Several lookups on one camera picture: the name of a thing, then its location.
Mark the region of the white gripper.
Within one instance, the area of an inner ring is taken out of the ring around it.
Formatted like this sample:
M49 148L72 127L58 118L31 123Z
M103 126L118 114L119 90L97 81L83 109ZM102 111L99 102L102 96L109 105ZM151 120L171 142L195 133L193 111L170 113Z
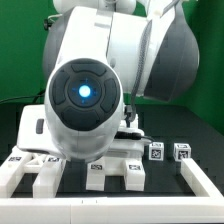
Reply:
M16 145L24 152L61 159L99 159L110 149L127 149L131 143L144 147L150 138L141 129L122 126L118 117L93 130L73 130L48 106L30 105L23 108Z

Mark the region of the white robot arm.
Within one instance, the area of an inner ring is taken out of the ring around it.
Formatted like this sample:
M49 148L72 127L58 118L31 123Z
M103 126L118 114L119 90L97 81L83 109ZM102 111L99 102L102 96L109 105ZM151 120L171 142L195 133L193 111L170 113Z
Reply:
M186 0L53 0L43 71L44 102L24 108L22 151L92 162L111 147L123 119L124 94L170 101L194 82L199 50Z

